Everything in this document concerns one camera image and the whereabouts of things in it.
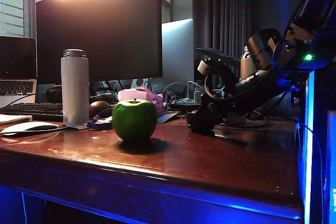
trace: blue light strip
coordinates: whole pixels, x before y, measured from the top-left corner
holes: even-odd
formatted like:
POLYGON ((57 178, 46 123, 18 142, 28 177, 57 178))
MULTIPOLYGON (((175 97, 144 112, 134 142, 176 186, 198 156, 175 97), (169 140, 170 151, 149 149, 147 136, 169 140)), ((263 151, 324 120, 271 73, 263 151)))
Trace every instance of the blue light strip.
POLYGON ((336 111, 328 113, 328 137, 327 137, 327 160, 326 174, 328 190, 330 191, 329 222, 336 223, 336 111))
MULTIPOLYGON (((313 116, 314 116, 314 72, 309 74, 306 86, 306 121, 305 124, 313 130, 313 116)), ((310 193, 311 193, 311 163, 312 163, 312 150, 313 150, 313 135, 310 131, 304 131, 304 222, 309 223, 310 220, 310 193)))

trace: computer monitor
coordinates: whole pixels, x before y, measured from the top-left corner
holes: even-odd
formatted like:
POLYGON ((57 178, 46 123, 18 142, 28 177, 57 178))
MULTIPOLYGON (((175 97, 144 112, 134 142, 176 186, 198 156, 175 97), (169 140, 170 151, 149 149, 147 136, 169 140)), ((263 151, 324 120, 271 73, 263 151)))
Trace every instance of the computer monitor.
POLYGON ((36 3, 37 80, 61 83, 64 49, 85 50, 90 81, 162 76, 161 0, 36 3))
MULTIPOLYGON (((163 76, 152 79, 156 93, 173 82, 194 80, 194 22, 192 19, 162 24, 163 76)), ((181 95, 185 86, 173 84, 168 91, 181 95)))
POLYGON ((36 41, 0 36, 0 79, 36 79, 36 41))

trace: small bottle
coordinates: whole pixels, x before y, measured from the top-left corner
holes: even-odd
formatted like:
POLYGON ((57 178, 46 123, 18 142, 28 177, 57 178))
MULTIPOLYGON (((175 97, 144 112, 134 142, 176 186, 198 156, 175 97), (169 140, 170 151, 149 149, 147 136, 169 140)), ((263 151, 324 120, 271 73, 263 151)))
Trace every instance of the small bottle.
POLYGON ((89 62, 83 50, 66 49, 61 57, 63 122, 85 129, 89 120, 89 62))
POLYGON ((244 47, 244 53, 240 59, 240 79, 243 80, 250 74, 256 72, 256 66, 253 63, 250 52, 247 46, 244 47))

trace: white mouse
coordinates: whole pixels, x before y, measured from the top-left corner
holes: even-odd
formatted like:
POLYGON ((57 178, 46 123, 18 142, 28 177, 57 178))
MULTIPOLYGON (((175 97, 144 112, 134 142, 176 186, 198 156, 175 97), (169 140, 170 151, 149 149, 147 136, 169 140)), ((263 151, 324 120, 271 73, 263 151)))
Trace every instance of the white mouse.
POLYGON ((16 134, 27 134, 27 131, 45 131, 45 130, 53 130, 58 127, 57 124, 47 123, 47 122, 26 122, 26 123, 18 123, 12 126, 9 126, 1 131, 1 133, 13 132, 4 134, 6 136, 13 136, 16 134))

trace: keyboard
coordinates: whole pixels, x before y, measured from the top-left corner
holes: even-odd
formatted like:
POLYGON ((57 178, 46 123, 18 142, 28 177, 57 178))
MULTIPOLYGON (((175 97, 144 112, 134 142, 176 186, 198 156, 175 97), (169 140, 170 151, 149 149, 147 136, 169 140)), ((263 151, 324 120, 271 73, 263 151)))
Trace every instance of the keyboard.
POLYGON ((0 80, 0 95, 27 95, 33 92, 33 81, 0 80))
POLYGON ((61 103, 16 103, 0 108, 1 114, 31 115, 37 121, 63 121, 61 103))

